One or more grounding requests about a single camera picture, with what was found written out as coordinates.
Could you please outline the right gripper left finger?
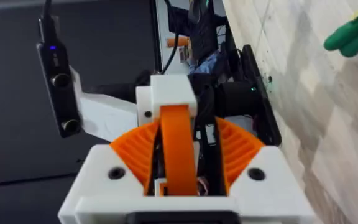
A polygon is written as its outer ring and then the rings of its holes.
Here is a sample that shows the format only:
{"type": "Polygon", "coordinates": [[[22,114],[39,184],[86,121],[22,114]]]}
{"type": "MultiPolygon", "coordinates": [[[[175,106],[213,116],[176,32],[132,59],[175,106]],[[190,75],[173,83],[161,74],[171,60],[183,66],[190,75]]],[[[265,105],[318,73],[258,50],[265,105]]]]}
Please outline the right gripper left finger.
{"type": "Polygon", "coordinates": [[[154,121],[93,146],[58,211],[60,222],[78,223],[76,207],[84,198],[147,195],[157,131],[154,121]]]}

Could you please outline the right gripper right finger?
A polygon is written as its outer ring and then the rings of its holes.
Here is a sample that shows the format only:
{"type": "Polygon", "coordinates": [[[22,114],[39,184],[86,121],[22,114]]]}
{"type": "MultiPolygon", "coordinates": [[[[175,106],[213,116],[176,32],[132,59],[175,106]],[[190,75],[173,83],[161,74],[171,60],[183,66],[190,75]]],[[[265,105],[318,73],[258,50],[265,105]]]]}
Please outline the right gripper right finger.
{"type": "Polygon", "coordinates": [[[226,195],[243,222],[314,223],[316,214],[283,152],[216,118],[226,195]]]}

